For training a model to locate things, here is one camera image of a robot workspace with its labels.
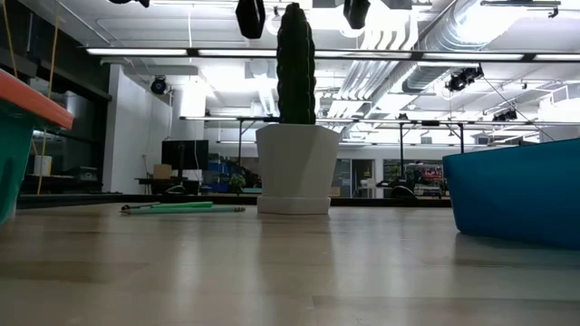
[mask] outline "green cactus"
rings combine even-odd
[[[280,122],[315,124],[314,42],[312,29],[299,4],[288,5],[282,16],[276,58]]]

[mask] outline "plant pot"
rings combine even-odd
[[[262,174],[259,213],[328,214],[340,134],[314,125],[276,124],[256,132]]]

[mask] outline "cardboard box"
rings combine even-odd
[[[169,179],[171,178],[171,165],[156,164],[153,166],[154,179]]]

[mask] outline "plastic container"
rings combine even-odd
[[[73,126],[73,116],[41,93],[0,71],[0,225],[14,212],[34,126]]]
[[[580,139],[443,158],[457,228],[580,249]]]

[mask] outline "red object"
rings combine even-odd
[[[23,110],[63,128],[73,127],[73,115],[14,76],[0,72],[0,100],[11,102]]]

